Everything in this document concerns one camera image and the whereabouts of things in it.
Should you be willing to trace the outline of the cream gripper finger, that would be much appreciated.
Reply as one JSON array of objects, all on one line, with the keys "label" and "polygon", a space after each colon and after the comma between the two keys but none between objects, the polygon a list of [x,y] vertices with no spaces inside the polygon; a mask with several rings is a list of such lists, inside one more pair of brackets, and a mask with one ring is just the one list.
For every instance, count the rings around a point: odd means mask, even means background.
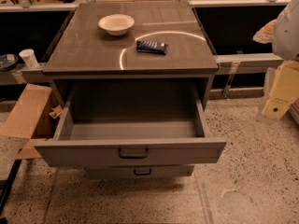
[{"label": "cream gripper finger", "polygon": [[266,95],[261,116],[280,120],[299,98],[299,62],[286,61],[274,71],[271,89]]},{"label": "cream gripper finger", "polygon": [[258,32],[255,33],[253,40],[261,44],[271,43],[273,40],[273,33],[276,23],[276,20],[268,22]]}]

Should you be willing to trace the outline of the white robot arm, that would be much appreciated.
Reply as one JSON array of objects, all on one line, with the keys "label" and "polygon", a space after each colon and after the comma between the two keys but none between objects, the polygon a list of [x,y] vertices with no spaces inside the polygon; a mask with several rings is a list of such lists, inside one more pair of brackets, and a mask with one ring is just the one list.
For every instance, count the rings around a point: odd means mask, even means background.
[{"label": "white robot arm", "polygon": [[273,53],[284,60],[275,71],[271,89],[259,107],[258,120],[272,124],[280,120],[299,97],[299,0],[291,0],[253,40],[271,43]]}]

